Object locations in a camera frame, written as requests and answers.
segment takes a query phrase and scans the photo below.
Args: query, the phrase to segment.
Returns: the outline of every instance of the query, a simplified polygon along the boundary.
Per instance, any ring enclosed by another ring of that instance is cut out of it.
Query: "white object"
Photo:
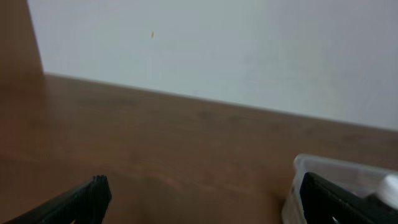
[[[388,189],[383,190],[383,192],[387,191],[390,195],[392,182],[396,184],[395,181],[397,179],[388,178],[385,181],[383,179],[389,174],[398,174],[394,170],[305,154],[300,154],[295,158],[294,169],[296,175],[293,180],[292,190],[282,209],[282,221],[284,224],[307,223],[303,215],[300,198],[300,186],[306,172],[314,172],[359,197],[366,197],[374,193],[379,188],[380,183],[384,183],[383,189]]]
[[[386,205],[398,210],[398,176],[391,174],[384,178],[376,195]]]
[[[45,72],[398,130],[398,1],[28,2]]]

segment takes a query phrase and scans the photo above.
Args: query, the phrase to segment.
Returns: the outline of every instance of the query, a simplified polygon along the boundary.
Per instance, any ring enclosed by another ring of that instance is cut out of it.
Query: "brown wooden surface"
[[[1,0],[0,82],[13,82],[16,78],[23,82],[26,78],[41,76],[41,71],[27,1]]]
[[[398,169],[398,134],[45,75],[0,83],[0,222],[105,174],[105,223],[279,223],[300,153]]]

